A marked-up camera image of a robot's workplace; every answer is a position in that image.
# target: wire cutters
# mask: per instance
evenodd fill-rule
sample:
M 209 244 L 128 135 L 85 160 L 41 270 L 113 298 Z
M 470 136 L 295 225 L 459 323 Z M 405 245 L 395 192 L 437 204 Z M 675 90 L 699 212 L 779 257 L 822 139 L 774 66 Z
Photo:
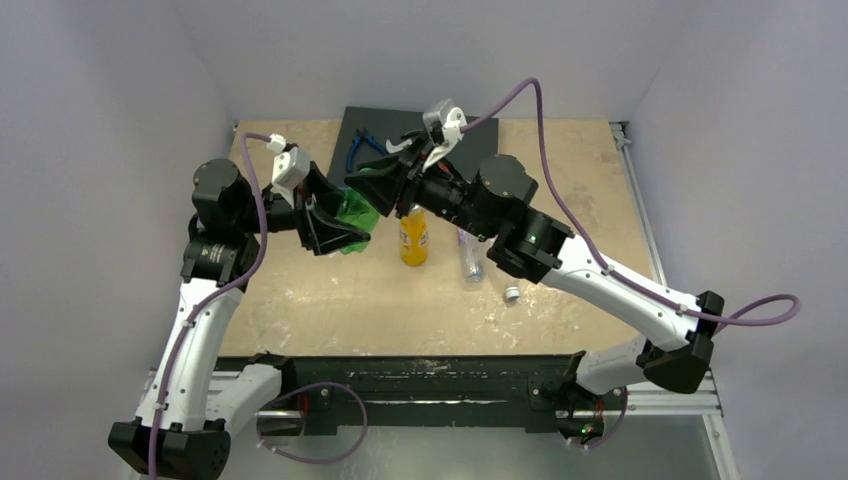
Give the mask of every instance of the wire cutters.
M 371 146 L 371 149 L 376 150 L 380 155 L 386 155 L 386 149 L 374 140 L 373 135 L 368 134 L 367 128 L 363 128 L 362 130 L 357 129 L 356 136 L 353 137 L 353 145 L 350 146 L 350 150 L 347 152 L 347 173 L 353 172 L 353 157 L 356 156 L 356 152 L 363 142 Z

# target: wooden tabletop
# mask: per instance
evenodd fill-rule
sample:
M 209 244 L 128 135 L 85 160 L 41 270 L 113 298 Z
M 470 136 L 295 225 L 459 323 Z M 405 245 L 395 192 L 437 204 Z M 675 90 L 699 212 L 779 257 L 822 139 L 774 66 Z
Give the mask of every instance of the wooden tabletop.
M 242 121 L 238 133 L 279 133 L 329 167 L 341 122 Z M 535 121 L 501 120 L 499 151 L 514 155 L 539 182 L 532 205 L 568 224 L 547 190 Z M 551 172 L 560 194 L 599 248 L 643 275 L 648 250 L 627 177 L 603 120 L 547 120 Z M 272 153 L 250 146 L 260 183 Z M 230 153 L 240 167 L 238 145 Z M 573 295 L 520 282 L 506 306 L 504 274 L 485 260 L 486 280 L 460 274 L 456 229 L 428 214 L 430 256 L 409 267 L 398 255 L 398 220 L 381 218 L 364 253 L 315 257 L 295 232 L 269 235 L 268 253 L 230 323 L 222 355 L 268 350 L 285 355 L 449 355 L 571 353 L 602 349 L 636 332 Z

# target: white wall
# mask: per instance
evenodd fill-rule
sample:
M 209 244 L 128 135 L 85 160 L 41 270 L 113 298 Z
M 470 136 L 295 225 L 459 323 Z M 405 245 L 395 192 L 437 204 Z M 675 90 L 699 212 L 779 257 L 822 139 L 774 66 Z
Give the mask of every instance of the white wall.
M 3 3 L 0 477 L 116 478 L 227 123 L 169 1 Z
M 716 341 L 746 480 L 848 471 L 846 24 L 844 0 L 703 2 L 629 129 L 675 286 L 730 308 L 804 301 L 789 324 Z
M 482 113 L 524 77 L 548 116 L 629 117 L 695 0 L 176 0 L 236 118 L 346 105 Z M 532 116 L 516 102 L 505 116 Z

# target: green object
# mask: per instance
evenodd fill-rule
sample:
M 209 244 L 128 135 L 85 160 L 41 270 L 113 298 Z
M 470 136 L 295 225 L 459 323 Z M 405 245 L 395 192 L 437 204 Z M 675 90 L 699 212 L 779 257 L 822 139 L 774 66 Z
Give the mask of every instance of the green object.
M 339 211 L 336 213 L 336 219 L 354 226 L 363 232 L 371 233 L 374 227 L 377 226 L 377 221 L 380 219 L 380 213 L 365 200 L 365 197 L 359 194 L 356 190 L 347 189 L 344 191 L 345 198 L 342 204 L 339 205 Z M 341 249 L 342 254 L 347 255 L 352 252 L 363 252 L 368 242 L 354 243 Z

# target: bottle cap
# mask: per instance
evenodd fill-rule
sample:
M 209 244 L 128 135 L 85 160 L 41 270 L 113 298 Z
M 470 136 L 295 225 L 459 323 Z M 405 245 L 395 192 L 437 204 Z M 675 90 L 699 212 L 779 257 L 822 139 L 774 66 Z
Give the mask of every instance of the bottle cap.
M 521 296 L 521 291 L 518 290 L 518 287 L 507 287 L 504 290 L 504 298 L 507 302 L 514 302 L 518 300 L 518 297 Z

